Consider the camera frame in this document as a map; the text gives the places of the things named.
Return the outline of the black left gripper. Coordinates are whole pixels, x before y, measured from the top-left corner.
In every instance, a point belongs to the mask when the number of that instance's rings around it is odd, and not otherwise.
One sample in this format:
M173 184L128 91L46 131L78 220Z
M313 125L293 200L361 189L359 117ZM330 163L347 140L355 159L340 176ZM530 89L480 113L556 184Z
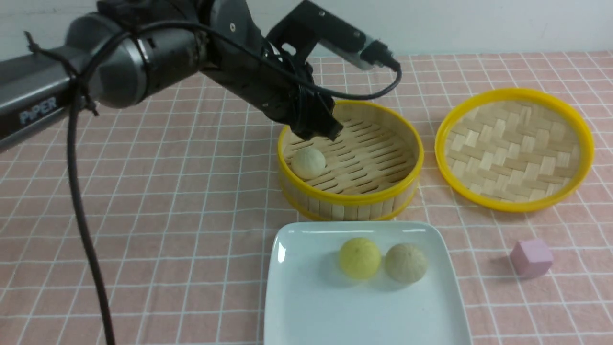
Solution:
M302 140L335 140L343 125L331 96L312 90L311 65L278 50L260 29L208 33L202 72Z

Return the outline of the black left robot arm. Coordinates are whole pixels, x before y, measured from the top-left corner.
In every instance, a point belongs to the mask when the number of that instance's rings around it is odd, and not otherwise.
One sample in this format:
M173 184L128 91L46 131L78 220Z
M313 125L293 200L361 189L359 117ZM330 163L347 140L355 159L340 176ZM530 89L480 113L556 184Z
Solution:
M245 0L101 0L98 11L74 20L64 44L50 50L84 72L112 36L130 25L187 21L206 25L247 49L212 34L164 28L127 38L101 62L90 97L124 109L199 72L300 138L334 140L342 126L335 102L290 81L282 70L313 81L312 67L283 56L252 19ZM68 115L74 79L60 61L37 50L1 62L1 151L21 144Z

